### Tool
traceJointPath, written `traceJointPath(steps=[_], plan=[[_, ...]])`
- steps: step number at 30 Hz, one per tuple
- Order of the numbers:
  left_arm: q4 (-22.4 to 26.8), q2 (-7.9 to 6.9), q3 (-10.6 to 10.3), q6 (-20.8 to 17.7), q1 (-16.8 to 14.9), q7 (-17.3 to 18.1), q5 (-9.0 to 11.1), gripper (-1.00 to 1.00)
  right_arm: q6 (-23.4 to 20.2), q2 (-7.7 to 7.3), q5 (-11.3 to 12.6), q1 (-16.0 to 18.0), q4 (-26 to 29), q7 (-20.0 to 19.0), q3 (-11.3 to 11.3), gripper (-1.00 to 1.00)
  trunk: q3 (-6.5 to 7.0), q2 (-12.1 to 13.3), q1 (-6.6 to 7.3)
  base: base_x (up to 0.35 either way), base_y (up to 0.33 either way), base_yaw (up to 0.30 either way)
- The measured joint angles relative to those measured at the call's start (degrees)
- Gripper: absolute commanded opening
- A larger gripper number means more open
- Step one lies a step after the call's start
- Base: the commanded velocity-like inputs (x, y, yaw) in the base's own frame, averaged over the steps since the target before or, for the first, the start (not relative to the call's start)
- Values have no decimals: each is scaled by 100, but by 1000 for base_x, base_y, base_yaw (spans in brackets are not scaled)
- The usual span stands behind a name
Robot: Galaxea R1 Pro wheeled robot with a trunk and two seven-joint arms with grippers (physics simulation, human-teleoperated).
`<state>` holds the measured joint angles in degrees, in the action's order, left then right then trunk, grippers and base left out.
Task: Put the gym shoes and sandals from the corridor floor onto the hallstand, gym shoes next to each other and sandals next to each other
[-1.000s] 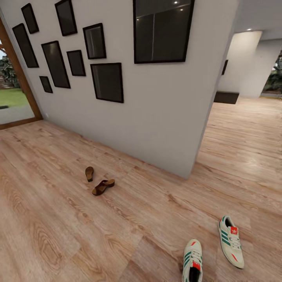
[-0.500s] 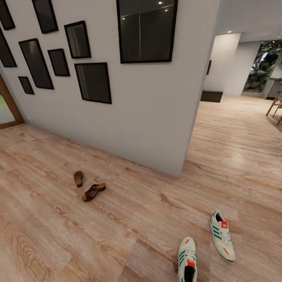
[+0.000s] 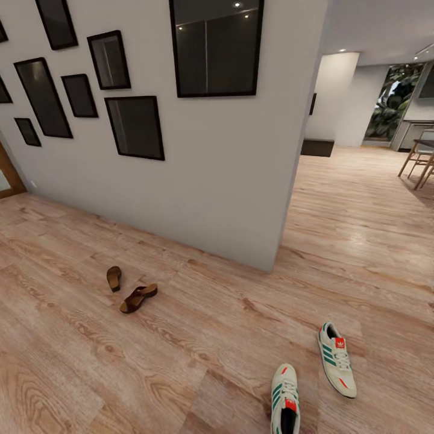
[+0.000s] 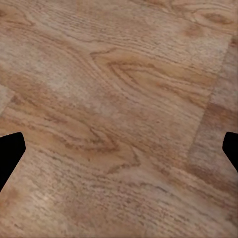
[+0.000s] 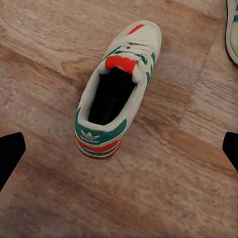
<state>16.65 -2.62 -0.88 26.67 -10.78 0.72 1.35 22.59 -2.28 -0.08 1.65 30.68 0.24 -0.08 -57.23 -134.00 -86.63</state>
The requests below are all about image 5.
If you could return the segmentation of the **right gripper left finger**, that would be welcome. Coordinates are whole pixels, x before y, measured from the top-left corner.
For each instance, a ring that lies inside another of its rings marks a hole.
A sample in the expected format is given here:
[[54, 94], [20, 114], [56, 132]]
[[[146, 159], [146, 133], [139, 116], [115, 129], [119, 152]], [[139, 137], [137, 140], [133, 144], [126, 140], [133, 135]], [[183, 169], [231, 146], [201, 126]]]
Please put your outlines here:
[[26, 151], [22, 132], [0, 137], [0, 191]]

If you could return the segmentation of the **gym shoe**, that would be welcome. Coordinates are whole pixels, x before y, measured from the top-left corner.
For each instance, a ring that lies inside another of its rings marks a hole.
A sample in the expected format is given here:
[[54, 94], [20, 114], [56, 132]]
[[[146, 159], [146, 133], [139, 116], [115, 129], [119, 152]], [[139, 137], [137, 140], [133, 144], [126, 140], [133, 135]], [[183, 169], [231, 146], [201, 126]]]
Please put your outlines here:
[[85, 156], [104, 160], [118, 150], [148, 87], [162, 46], [155, 23], [137, 21], [108, 46], [81, 96], [74, 133]]
[[238, 0], [226, 0], [227, 4], [227, 24], [225, 43], [226, 52], [233, 60], [233, 64], [238, 66]]

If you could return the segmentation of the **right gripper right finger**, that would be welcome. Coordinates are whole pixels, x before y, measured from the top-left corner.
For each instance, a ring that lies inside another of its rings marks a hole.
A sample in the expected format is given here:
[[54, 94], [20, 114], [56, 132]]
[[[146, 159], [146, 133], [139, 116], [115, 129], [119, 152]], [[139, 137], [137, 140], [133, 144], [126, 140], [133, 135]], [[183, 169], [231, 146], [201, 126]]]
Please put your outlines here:
[[222, 149], [238, 171], [238, 134], [227, 132], [223, 141]]

